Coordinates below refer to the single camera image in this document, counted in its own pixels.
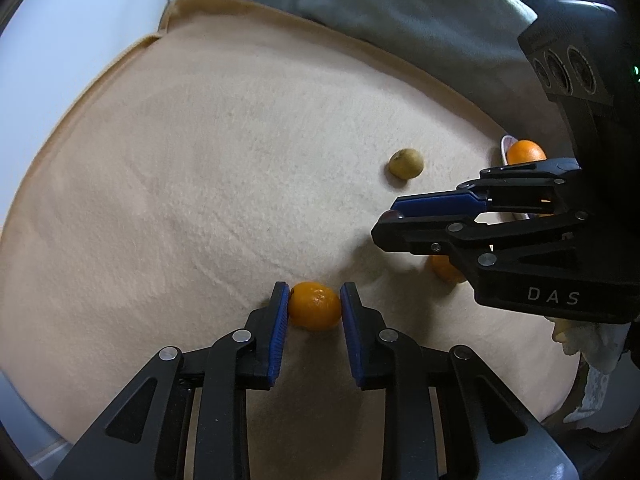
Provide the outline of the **white gloved right hand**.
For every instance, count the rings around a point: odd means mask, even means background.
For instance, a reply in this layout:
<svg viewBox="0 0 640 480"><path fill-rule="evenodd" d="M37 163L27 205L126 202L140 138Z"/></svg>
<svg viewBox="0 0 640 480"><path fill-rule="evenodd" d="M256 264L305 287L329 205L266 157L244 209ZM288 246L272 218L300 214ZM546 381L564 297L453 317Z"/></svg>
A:
<svg viewBox="0 0 640 480"><path fill-rule="evenodd" d="M577 408L563 418L580 422L602 408L608 382L623 354L631 324L605 324L549 318L554 324L552 339L567 356L579 353L588 364L587 382Z"/></svg>

